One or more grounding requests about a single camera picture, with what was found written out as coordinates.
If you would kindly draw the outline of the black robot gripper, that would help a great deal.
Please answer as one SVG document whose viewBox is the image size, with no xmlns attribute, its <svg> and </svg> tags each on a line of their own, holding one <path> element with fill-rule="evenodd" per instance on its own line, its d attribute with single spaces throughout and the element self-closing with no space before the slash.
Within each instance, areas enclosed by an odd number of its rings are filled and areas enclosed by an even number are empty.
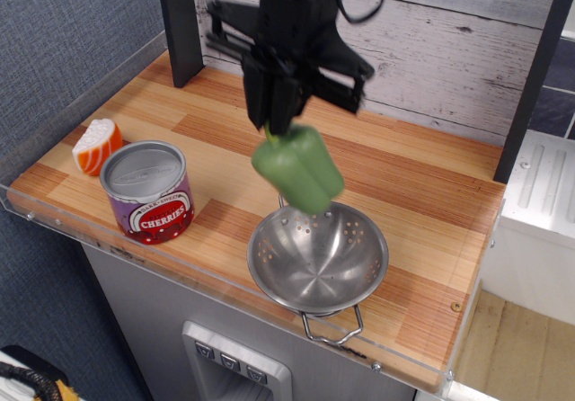
<svg viewBox="0 0 575 401">
<path fill-rule="evenodd" d="M 338 33 L 342 0 L 211 0 L 207 9 L 208 44 L 241 62 L 248 117 L 256 129 L 268 119 L 272 135 L 286 134 L 312 95 L 358 111 L 374 70 Z"/>
</svg>

